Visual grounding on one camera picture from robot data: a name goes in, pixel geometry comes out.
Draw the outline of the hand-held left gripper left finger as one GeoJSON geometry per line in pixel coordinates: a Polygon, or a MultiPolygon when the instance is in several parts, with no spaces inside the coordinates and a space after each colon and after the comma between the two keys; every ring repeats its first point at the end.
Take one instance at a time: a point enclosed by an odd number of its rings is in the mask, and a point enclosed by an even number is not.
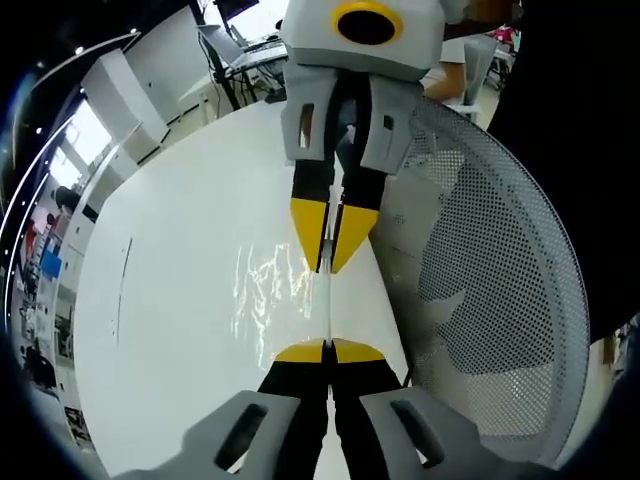
{"type": "Polygon", "coordinates": [[[259,388],[243,390],[187,430],[180,451],[119,479],[312,479],[328,428],[325,341],[294,344],[259,388]]]}

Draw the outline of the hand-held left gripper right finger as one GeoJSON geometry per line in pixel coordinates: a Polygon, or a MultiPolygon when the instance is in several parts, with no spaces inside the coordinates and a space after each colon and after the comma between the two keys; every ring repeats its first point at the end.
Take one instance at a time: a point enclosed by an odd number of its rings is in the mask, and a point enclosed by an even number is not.
{"type": "Polygon", "coordinates": [[[333,342],[336,430],[353,479],[552,479],[552,469],[505,459],[476,425],[420,387],[404,387],[375,348],[333,342]]]}

